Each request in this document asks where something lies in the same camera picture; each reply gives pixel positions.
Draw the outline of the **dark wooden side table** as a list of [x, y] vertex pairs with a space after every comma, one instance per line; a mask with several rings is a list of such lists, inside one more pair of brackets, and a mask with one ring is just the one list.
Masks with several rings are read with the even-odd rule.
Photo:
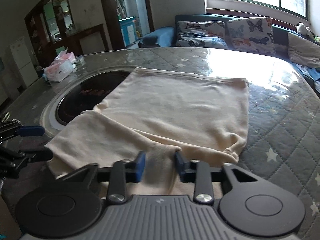
[[76, 56], [109, 50], [103, 24], [72, 34], [67, 37], [65, 46]]

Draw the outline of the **dark wooden display cabinet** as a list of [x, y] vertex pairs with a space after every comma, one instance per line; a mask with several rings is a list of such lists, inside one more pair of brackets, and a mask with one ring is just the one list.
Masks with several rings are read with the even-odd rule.
[[24, 20], [40, 64], [52, 61], [67, 48], [67, 37], [74, 27], [69, 0], [40, 0]]

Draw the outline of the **grey plain cushion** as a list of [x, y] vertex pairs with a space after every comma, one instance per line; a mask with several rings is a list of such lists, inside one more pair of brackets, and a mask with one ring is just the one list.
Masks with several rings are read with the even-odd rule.
[[289, 59], [299, 65], [319, 69], [319, 45], [293, 33], [287, 35]]

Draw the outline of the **cream beige sweatshirt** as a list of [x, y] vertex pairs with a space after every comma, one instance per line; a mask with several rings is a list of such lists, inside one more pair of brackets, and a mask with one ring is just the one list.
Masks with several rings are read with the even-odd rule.
[[178, 181], [174, 154], [210, 166], [237, 163], [248, 136], [248, 81], [136, 68], [92, 110], [72, 120], [47, 147], [60, 178], [87, 164], [111, 166], [146, 153], [132, 194], [191, 194]]

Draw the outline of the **white refrigerator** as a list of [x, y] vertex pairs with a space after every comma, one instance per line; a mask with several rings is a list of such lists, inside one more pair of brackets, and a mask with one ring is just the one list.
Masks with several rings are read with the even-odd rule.
[[28, 88], [38, 79], [38, 75], [34, 68], [27, 45], [25, 44], [24, 37], [22, 36], [12, 43], [10, 45], [10, 50], [23, 85], [25, 88]]

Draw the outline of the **panda plush toy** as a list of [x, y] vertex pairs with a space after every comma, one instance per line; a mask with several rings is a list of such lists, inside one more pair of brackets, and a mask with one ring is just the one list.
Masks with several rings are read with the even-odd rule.
[[304, 23], [302, 23], [302, 22], [299, 22], [296, 25], [296, 30], [300, 35], [303, 35], [303, 36], [306, 36], [306, 37], [309, 37], [309, 38], [314, 38], [314, 34], [311, 31], [310, 27], [306, 27], [304, 25]]

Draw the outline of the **black round induction cooktop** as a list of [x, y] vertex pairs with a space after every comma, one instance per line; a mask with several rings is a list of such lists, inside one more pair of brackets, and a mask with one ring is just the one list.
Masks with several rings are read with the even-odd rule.
[[62, 97], [55, 111], [58, 123], [67, 125], [76, 116], [91, 110], [110, 94], [129, 75], [128, 71], [117, 70], [88, 77]]

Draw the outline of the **blue sofa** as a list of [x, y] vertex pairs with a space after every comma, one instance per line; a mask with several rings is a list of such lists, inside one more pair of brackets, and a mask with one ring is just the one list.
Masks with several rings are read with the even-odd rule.
[[[227, 21], [239, 19], [236, 17], [230, 17], [225, 15], [211, 15], [211, 14], [203, 14], [203, 15], [177, 15], [175, 17], [175, 26], [174, 27], [162, 27], [145, 35], [139, 42], [140, 48], [151, 48], [151, 47], [176, 47], [176, 39], [177, 39], [177, 22], [178, 21], [192, 21], [192, 22], [207, 22], [207, 21], [221, 21], [225, 24], [226, 28], [226, 36], [225, 41], [227, 43], [228, 49], [235, 50], [231, 44], [231, 39], [229, 36], [229, 31], [227, 28]], [[319, 43], [312, 41], [311, 39], [300, 35], [299, 33], [292, 31], [290, 29], [280, 27], [275, 25], [272, 20], [272, 28], [274, 35], [274, 42], [276, 48], [276, 54], [268, 55], [268, 56], [279, 56], [280, 58], [291, 62], [295, 69], [298, 70], [300, 74], [306, 79], [307, 83], [311, 86], [313, 90], [319, 92], [319, 69], [310, 68], [307, 66], [302, 66], [297, 63], [292, 62], [288, 56], [288, 35], [287, 33], [296, 34], [308, 41], [311, 41], [317, 45]]]

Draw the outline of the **pink tissue pack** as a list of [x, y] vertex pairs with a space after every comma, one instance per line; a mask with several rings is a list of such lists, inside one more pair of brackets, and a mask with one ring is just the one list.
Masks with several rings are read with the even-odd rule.
[[61, 82], [74, 71], [75, 62], [74, 53], [63, 50], [59, 52], [50, 66], [44, 68], [44, 75], [51, 82]]

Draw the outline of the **butterfly pillow lying flat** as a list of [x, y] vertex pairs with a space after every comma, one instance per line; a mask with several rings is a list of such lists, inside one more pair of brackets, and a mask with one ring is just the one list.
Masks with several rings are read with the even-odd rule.
[[221, 21], [178, 21], [176, 33], [177, 47], [228, 49], [226, 28]]

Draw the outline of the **butterfly pillow upright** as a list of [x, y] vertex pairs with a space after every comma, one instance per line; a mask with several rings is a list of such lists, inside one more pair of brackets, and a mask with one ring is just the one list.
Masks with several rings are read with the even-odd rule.
[[231, 44], [235, 50], [276, 54], [272, 20], [270, 17], [248, 17], [227, 21]]

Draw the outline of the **blue small cabinet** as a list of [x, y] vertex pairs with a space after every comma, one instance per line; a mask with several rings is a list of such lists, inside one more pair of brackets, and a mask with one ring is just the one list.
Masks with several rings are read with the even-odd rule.
[[124, 46], [130, 46], [138, 40], [136, 33], [136, 17], [127, 17], [119, 20], [120, 30], [124, 41]]

